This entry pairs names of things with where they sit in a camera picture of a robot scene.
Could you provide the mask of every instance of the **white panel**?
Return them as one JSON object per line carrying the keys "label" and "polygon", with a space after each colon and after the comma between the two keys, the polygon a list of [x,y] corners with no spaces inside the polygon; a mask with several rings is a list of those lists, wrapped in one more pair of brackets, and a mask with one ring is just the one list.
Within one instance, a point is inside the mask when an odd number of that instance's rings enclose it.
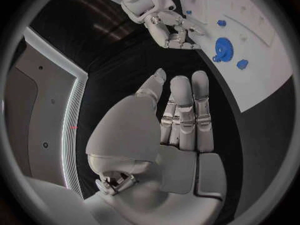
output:
{"label": "white panel", "polygon": [[[196,22],[206,32],[206,36],[190,37],[212,60],[216,55],[215,44],[218,38],[228,38],[234,49],[229,62],[213,62],[221,73],[241,112],[260,103],[279,89],[292,75],[292,67],[286,50],[278,34],[268,21],[267,14],[250,0],[207,0],[207,24],[198,19],[196,6],[189,0],[181,0],[183,9],[192,11],[187,18]],[[225,20],[226,26],[217,25]],[[241,70],[240,60],[248,60]]]}

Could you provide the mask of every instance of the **white robotic arm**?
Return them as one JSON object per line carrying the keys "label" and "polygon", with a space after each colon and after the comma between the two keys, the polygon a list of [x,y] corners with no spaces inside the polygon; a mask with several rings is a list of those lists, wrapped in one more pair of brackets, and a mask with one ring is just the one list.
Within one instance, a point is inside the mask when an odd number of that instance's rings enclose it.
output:
{"label": "white robotic arm", "polygon": [[[204,31],[194,23],[174,12],[172,0],[112,0],[122,6],[129,18],[144,24],[155,42],[170,49],[200,49],[198,44],[186,42],[187,30],[199,36]],[[167,26],[173,26],[177,33],[170,34]]]}

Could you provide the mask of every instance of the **blue plastic part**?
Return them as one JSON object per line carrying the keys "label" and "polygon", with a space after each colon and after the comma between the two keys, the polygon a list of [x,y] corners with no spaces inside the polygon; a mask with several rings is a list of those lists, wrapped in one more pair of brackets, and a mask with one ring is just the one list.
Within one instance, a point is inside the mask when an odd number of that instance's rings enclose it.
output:
{"label": "blue plastic part", "polygon": [[218,20],[218,21],[216,22],[216,24],[218,24],[218,25],[221,26],[221,27],[225,27],[225,26],[226,26],[226,21],[225,21],[225,20]]}
{"label": "blue plastic part", "polygon": [[239,69],[243,70],[243,69],[245,69],[247,67],[248,63],[249,63],[248,60],[242,59],[241,61],[237,62],[236,66]]}
{"label": "blue plastic part", "polygon": [[234,56],[234,47],[228,38],[220,37],[215,42],[216,56],[212,58],[214,62],[229,62]]}

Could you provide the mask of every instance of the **blue gear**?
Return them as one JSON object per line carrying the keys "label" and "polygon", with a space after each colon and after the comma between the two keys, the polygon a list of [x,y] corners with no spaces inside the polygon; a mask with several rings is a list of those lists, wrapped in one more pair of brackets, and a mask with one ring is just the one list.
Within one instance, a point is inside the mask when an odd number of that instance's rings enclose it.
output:
{"label": "blue gear", "polygon": [[212,58],[214,62],[229,62],[234,56],[234,47],[229,39],[220,37],[215,42],[216,56]]}

